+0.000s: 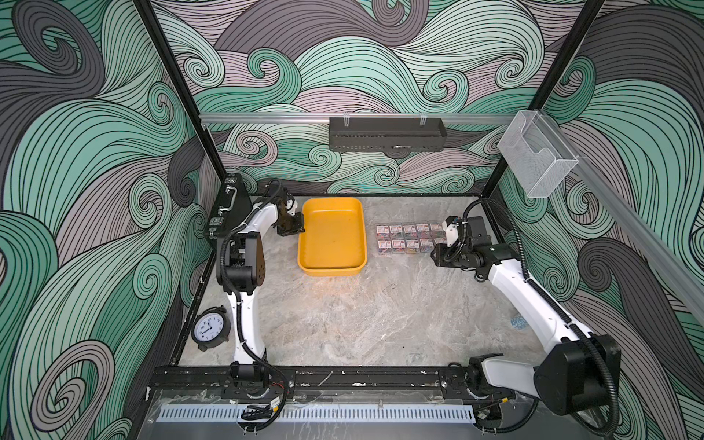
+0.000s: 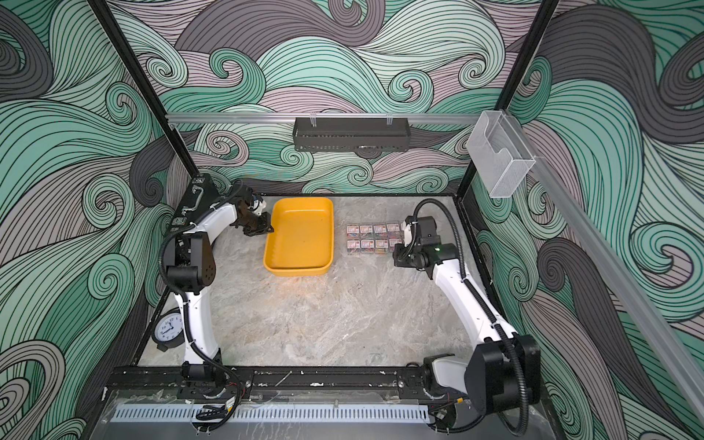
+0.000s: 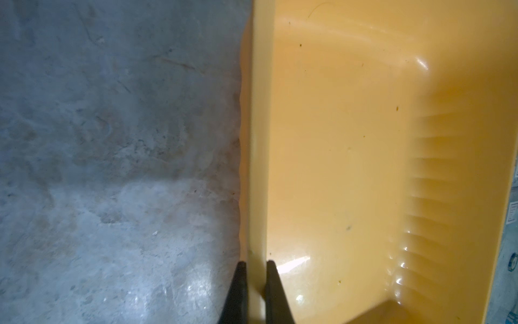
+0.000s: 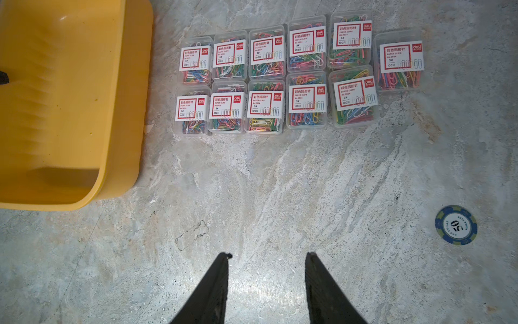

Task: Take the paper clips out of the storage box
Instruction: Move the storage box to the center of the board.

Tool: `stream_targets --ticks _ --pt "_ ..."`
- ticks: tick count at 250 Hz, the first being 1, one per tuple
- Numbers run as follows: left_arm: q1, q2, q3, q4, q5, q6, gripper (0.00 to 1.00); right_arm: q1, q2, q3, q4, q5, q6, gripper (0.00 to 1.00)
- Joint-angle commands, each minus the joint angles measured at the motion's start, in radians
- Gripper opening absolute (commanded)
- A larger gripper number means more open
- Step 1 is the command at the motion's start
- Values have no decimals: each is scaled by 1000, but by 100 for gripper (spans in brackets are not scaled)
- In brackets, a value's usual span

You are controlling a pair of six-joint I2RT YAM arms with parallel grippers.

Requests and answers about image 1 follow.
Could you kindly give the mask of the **paper clip box ten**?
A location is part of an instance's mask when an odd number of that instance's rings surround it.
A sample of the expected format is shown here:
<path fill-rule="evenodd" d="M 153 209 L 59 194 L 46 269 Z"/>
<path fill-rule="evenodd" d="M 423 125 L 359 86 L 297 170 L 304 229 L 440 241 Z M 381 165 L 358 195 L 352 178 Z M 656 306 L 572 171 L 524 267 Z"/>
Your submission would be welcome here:
<path fill-rule="evenodd" d="M 438 223 L 429 224 L 430 233 L 433 238 L 443 238 L 445 236 L 445 231 L 443 226 Z"/>

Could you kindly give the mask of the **yellow plastic tray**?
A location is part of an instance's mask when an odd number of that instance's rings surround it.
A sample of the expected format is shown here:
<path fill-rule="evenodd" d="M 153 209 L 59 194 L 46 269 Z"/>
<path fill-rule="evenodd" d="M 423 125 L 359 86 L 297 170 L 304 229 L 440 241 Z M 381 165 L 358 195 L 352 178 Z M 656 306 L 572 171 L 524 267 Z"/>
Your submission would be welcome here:
<path fill-rule="evenodd" d="M 368 262 L 361 201 L 352 197 L 313 198 L 302 206 L 304 233 L 299 236 L 297 263 L 312 277 L 344 277 L 361 273 Z"/>

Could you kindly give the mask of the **paper clip box nine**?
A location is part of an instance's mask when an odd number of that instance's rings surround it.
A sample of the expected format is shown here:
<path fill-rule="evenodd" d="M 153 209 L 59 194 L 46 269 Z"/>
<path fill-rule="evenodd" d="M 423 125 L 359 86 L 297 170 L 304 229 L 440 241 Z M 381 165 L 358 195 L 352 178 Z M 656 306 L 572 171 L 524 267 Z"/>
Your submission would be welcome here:
<path fill-rule="evenodd" d="M 420 238 L 421 253 L 430 253 L 435 248 L 435 242 L 432 238 Z"/>

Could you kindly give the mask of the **paper clip box four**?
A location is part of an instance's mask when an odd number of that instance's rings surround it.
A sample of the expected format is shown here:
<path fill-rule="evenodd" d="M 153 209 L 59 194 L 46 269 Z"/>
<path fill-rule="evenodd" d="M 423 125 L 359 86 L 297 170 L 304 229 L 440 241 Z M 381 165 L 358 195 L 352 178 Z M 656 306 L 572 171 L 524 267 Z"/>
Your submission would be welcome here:
<path fill-rule="evenodd" d="M 406 252 L 406 241 L 404 239 L 392 239 L 392 253 L 393 254 L 404 254 Z"/>

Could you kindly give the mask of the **paper clip box two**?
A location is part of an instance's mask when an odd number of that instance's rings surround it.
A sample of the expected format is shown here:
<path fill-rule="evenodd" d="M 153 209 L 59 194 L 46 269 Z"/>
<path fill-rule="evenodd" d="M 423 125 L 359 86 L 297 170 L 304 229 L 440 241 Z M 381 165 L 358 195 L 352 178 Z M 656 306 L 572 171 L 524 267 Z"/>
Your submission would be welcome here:
<path fill-rule="evenodd" d="M 419 238 L 432 238 L 432 231 L 429 223 L 416 223 L 415 228 Z"/>

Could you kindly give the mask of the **paper clip box eight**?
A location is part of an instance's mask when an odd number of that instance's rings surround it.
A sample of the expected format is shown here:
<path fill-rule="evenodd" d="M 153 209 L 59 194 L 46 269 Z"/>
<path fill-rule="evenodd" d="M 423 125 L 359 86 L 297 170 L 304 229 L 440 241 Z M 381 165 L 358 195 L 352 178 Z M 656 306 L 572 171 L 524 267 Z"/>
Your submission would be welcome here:
<path fill-rule="evenodd" d="M 421 252 L 420 240 L 417 238 L 407 238 L 405 240 L 407 254 L 419 254 Z"/>

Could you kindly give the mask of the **paper clip box five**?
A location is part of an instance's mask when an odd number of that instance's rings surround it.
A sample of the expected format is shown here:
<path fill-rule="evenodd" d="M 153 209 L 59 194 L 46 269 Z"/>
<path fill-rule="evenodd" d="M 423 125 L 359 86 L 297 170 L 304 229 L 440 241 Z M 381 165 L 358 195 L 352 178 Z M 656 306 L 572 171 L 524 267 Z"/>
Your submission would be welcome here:
<path fill-rule="evenodd" d="M 392 242 L 389 239 L 378 239 L 377 251 L 379 255 L 390 254 L 392 252 Z"/>

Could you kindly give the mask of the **paper clip box three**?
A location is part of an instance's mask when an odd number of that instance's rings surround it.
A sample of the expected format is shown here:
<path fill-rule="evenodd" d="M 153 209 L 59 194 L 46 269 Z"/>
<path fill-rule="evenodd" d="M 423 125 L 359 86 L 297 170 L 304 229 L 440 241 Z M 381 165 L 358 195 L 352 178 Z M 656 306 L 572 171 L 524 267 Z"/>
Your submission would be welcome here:
<path fill-rule="evenodd" d="M 389 225 L 389 230 L 391 240 L 404 239 L 402 225 Z"/>

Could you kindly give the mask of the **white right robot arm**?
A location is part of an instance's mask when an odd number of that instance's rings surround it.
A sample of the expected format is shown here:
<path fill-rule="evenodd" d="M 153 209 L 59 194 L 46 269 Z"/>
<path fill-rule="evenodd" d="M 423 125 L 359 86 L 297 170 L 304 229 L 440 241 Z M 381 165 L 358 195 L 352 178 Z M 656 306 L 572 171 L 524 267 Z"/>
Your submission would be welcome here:
<path fill-rule="evenodd" d="M 478 205 L 504 212 L 515 234 L 514 244 L 492 241 L 484 219 L 471 215 Z M 594 436 L 612 438 L 621 417 L 622 350 L 613 337 L 594 333 L 568 313 L 531 275 L 524 239 L 513 214 L 494 199 L 478 198 L 460 216 L 449 216 L 430 229 L 444 236 L 430 253 L 434 265 L 468 271 L 476 281 L 489 282 L 522 315 L 546 352 L 537 366 L 509 361 L 500 354 L 471 359 L 474 381 L 487 388 L 517 392 L 532 401 L 518 422 L 505 426 L 500 421 L 476 421 L 478 430 L 510 434 L 523 428 L 543 404 L 555 415 L 572 417 Z"/>

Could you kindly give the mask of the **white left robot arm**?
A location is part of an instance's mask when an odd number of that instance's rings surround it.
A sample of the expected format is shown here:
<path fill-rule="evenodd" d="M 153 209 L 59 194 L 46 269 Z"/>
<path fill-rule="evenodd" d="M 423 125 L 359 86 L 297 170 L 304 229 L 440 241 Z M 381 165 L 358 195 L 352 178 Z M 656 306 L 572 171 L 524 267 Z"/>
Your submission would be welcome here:
<path fill-rule="evenodd" d="M 253 200 L 240 174 L 225 177 L 210 214 L 208 232 L 216 252 L 216 280 L 230 304 L 236 331 L 233 355 L 237 372 L 248 381 L 272 380 L 283 387 L 285 375 L 266 359 L 260 335 L 257 289 L 266 278 L 263 238 L 270 230 L 281 237 L 304 232 L 304 214 L 284 185 L 271 181 Z"/>

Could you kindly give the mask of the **paper clip box one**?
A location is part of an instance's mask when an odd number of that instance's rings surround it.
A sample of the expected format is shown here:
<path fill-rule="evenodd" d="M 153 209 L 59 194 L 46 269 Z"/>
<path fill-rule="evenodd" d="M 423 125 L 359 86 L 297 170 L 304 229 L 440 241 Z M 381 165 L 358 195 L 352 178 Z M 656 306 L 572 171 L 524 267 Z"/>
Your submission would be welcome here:
<path fill-rule="evenodd" d="M 418 231 L 414 224 L 403 224 L 405 238 L 418 238 Z"/>

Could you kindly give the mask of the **paper clip box eleven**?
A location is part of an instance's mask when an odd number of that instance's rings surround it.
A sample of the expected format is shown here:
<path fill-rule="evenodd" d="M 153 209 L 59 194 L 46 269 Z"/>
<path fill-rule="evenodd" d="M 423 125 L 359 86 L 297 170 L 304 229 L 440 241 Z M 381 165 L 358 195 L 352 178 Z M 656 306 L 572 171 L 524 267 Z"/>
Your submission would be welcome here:
<path fill-rule="evenodd" d="M 390 227 L 386 224 L 375 225 L 376 238 L 387 240 L 391 238 Z"/>

